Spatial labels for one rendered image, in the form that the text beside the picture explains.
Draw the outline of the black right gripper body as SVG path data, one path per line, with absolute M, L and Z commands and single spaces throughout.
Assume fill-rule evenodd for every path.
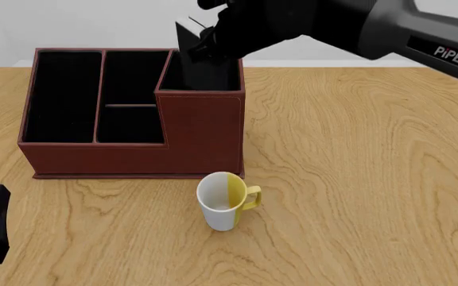
M 262 0 L 197 0 L 203 10 L 225 4 L 218 13 L 215 25 L 217 57 L 241 59 L 255 52 L 259 44 L 254 40 L 262 20 Z

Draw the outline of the black book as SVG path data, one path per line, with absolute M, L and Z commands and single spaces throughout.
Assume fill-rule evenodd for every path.
M 176 20 L 181 70 L 184 85 L 198 91 L 237 91 L 240 89 L 239 62 L 216 57 L 207 61 L 192 61 L 188 49 L 199 39 L 206 27 L 192 18 Z

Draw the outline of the red-brown desk caddy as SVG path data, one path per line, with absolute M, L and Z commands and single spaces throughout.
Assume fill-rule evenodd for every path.
M 39 48 L 17 144 L 35 178 L 242 176 L 245 83 L 184 84 L 170 48 Z

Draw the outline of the white and yellow mug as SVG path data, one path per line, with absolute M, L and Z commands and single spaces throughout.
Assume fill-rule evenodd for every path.
M 228 231 L 237 226 L 242 211 L 261 204 L 262 189 L 248 187 L 236 174 L 216 172 L 199 182 L 196 197 L 206 223 L 213 230 Z

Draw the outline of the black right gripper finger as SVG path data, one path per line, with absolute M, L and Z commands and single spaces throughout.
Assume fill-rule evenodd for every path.
M 198 41 L 188 49 L 188 56 L 192 61 L 207 61 L 217 57 L 215 27 L 202 30 Z

